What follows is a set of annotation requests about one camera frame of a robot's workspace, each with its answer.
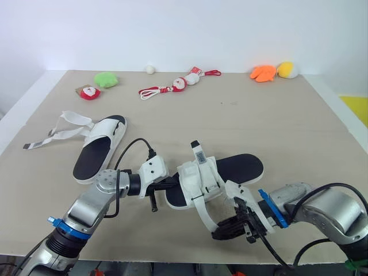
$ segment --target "table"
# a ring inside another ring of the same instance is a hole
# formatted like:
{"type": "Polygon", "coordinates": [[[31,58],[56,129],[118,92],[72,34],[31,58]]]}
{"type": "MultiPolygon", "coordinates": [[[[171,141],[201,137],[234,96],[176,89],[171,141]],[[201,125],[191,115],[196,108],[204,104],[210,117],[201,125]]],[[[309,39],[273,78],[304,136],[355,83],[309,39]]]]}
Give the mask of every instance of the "table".
{"type": "MultiPolygon", "coordinates": [[[[95,101],[78,98],[74,89],[92,85],[96,73],[68,71],[0,156],[0,254],[25,255],[52,231],[47,217],[62,217],[87,189],[72,178],[82,139],[53,142],[33,151],[22,149],[25,143],[45,138],[62,110],[73,110],[95,120],[112,114],[126,116],[128,130],[117,152],[131,140],[144,137],[165,158],[172,174],[178,165],[193,160],[190,142],[196,139],[207,156],[254,154],[265,167],[263,178],[250,187],[257,200],[258,189],[271,192],[299,181],[315,186],[345,182],[368,195],[365,151],[302,76],[256,83],[245,74],[223,74],[206,77],[182,93],[142,101],[137,93],[140,89],[170,83],[183,73],[116,72],[118,86],[105,89],[95,101]]],[[[135,145],[121,168],[137,170],[146,154],[144,145],[135,145]]],[[[151,213],[147,198],[124,198],[119,216],[103,220],[80,257],[276,263],[261,241],[248,244],[244,237],[213,240],[195,209],[170,209],[162,193],[157,200],[159,211],[151,213]]],[[[232,214],[232,208],[221,198],[208,203],[208,210],[218,220],[232,214]]],[[[268,235],[287,262],[303,245],[321,237],[307,223],[268,235]]],[[[323,244],[307,252],[301,262],[345,260],[336,245],[323,244]]]]}

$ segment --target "black cable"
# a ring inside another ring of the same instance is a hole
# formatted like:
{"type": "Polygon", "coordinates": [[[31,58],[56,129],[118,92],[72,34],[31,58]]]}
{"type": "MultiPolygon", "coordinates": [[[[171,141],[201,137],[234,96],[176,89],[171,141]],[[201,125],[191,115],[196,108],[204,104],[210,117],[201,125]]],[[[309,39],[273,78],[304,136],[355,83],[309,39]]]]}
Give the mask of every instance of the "black cable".
{"type": "Polygon", "coordinates": [[[305,195],[301,200],[299,200],[299,202],[295,205],[294,209],[293,209],[293,213],[291,215],[291,220],[294,220],[299,208],[301,207],[301,205],[308,199],[310,199],[312,196],[314,196],[315,194],[326,190],[328,188],[331,187],[345,187],[347,189],[352,190],[358,197],[359,199],[362,201],[364,208],[366,209],[366,213],[368,214],[368,203],[366,201],[366,199],[364,198],[364,196],[353,186],[345,184],[345,183],[330,183],[327,185],[323,185],[322,187],[318,187],[315,190],[311,191],[310,193],[308,193],[307,195],[305,195]]]}
{"type": "Polygon", "coordinates": [[[257,221],[255,220],[255,215],[250,210],[249,212],[250,218],[251,218],[251,225],[254,227],[255,231],[257,232],[258,236],[264,243],[264,245],[267,247],[267,249],[270,251],[270,253],[275,257],[275,259],[286,269],[293,270],[294,268],[292,266],[289,266],[276,252],[276,250],[272,247],[272,245],[269,243],[269,241],[266,239],[262,231],[259,229],[257,221]]]}
{"type": "Polygon", "coordinates": [[[267,247],[267,249],[271,252],[271,254],[273,255],[273,257],[275,257],[275,259],[286,269],[288,270],[293,270],[294,268],[292,268],[292,266],[289,266],[287,263],[285,263],[285,261],[280,257],[280,255],[277,254],[276,250],[272,247],[272,245],[269,243],[269,241],[266,239],[266,237],[264,236],[264,234],[262,233],[258,233],[260,239],[262,240],[262,242],[265,244],[265,246],[267,247]]]}
{"type": "Polygon", "coordinates": [[[315,246],[317,244],[320,244],[320,243],[328,243],[328,242],[331,242],[332,240],[330,239],[320,239],[320,240],[315,240],[311,243],[308,243],[306,246],[304,246],[302,249],[300,249],[300,251],[298,252],[298,254],[296,255],[295,257],[295,260],[294,260],[294,263],[293,263],[293,266],[294,267],[297,267],[298,266],[298,263],[300,261],[300,258],[301,256],[308,250],[310,249],[312,246],[315,246]]]}
{"type": "Polygon", "coordinates": [[[101,263],[102,263],[102,261],[99,261],[98,262],[98,265],[96,266],[96,268],[94,270],[97,270],[99,268],[99,266],[100,266],[101,263]]]}
{"type": "Polygon", "coordinates": [[[131,141],[131,143],[130,143],[129,145],[127,145],[127,147],[123,150],[122,154],[119,156],[119,159],[117,159],[117,162],[116,162],[116,165],[115,165],[114,170],[116,170],[116,169],[117,169],[117,167],[119,166],[119,163],[120,163],[120,161],[121,161],[122,157],[125,155],[126,151],[127,151],[127,150],[128,150],[128,149],[129,149],[129,148],[130,148],[134,143],[136,143],[136,142],[138,142],[138,141],[143,141],[143,142],[145,142],[145,144],[146,144],[146,145],[147,145],[147,147],[148,147],[149,152],[154,151],[154,150],[153,150],[153,148],[151,147],[151,145],[149,144],[149,142],[148,142],[146,139],[144,139],[144,138],[137,138],[137,139],[135,139],[135,140],[131,141]]]}
{"type": "Polygon", "coordinates": [[[114,214],[106,214],[104,218],[106,219],[112,219],[113,217],[116,217],[119,214],[119,208],[120,208],[120,170],[117,170],[116,172],[116,207],[115,207],[115,213],[114,214]]]}
{"type": "Polygon", "coordinates": [[[17,273],[18,273],[18,271],[19,270],[21,270],[22,269],[22,266],[25,264],[25,262],[29,259],[29,257],[39,248],[39,246],[41,245],[41,243],[45,240],[45,239],[47,239],[49,237],[49,235],[47,235],[42,241],[40,241],[39,243],[37,243],[36,245],[35,245],[35,247],[33,247],[32,249],[31,249],[31,251],[29,251],[28,253],[27,253],[27,255],[25,255],[25,257],[24,257],[24,259],[22,260],[22,262],[17,266],[17,268],[14,270],[14,272],[13,272],[13,276],[16,276],[17,275],[17,273]]]}

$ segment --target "white sandal strap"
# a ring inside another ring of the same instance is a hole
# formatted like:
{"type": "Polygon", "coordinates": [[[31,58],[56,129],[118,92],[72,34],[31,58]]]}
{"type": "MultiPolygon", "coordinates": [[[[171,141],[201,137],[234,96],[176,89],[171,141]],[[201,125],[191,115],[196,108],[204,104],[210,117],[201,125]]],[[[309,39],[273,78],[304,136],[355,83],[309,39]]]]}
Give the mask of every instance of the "white sandal strap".
{"type": "Polygon", "coordinates": [[[67,122],[74,124],[74,125],[87,126],[88,128],[93,128],[94,126],[94,123],[92,122],[91,118],[88,118],[78,113],[75,113],[73,111],[67,110],[67,111],[63,111],[63,113],[57,119],[55,127],[50,130],[50,132],[48,133],[48,136],[52,136],[56,132],[59,122],[60,122],[60,118],[63,118],[67,122]]]}
{"type": "Polygon", "coordinates": [[[93,128],[94,126],[95,126],[95,123],[92,122],[91,118],[82,116],[73,111],[69,111],[69,110],[63,111],[63,113],[57,119],[55,127],[49,131],[48,138],[40,142],[25,144],[23,146],[23,149],[31,150],[32,148],[42,147],[43,145],[46,145],[53,140],[65,140],[65,139],[72,138],[73,136],[76,136],[76,135],[82,135],[82,136],[87,137],[90,134],[90,131],[91,131],[90,129],[93,128]],[[60,118],[63,118],[64,120],[66,120],[67,122],[71,124],[79,125],[81,127],[72,129],[69,131],[56,132],[59,122],[60,122],[60,118]]]}
{"type": "Polygon", "coordinates": [[[59,131],[59,132],[56,132],[51,137],[46,138],[43,141],[25,144],[23,146],[23,149],[31,150],[33,148],[42,147],[43,145],[50,143],[52,140],[65,140],[65,139],[72,138],[73,136],[76,136],[76,135],[88,136],[89,133],[90,133],[90,130],[88,130],[84,126],[77,128],[77,129],[72,129],[71,131],[59,131]]]}

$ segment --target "red cord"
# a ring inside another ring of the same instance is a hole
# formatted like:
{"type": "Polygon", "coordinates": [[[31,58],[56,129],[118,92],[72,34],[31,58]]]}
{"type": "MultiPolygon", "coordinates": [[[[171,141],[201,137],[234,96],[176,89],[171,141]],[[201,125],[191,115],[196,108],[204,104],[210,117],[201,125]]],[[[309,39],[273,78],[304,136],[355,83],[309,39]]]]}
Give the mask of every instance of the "red cord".
{"type": "Polygon", "coordinates": [[[205,72],[205,76],[221,76],[221,72],[219,70],[211,70],[205,72]]]}

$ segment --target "sticker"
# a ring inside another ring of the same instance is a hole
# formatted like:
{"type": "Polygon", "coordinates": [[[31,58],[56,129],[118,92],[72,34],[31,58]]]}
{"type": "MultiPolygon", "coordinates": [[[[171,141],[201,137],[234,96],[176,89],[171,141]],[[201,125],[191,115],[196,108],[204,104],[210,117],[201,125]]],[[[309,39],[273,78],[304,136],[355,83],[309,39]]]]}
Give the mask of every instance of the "sticker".
{"type": "Polygon", "coordinates": [[[203,153],[203,151],[196,152],[196,153],[195,153],[195,156],[197,157],[197,160],[198,160],[198,163],[199,163],[199,164],[206,163],[206,156],[205,156],[205,154],[203,153]]]}
{"type": "Polygon", "coordinates": [[[189,73],[196,73],[196,74],[200,74],[202,72],[201,69],[199,69],[198,67],[194,66],[189,73]]]}

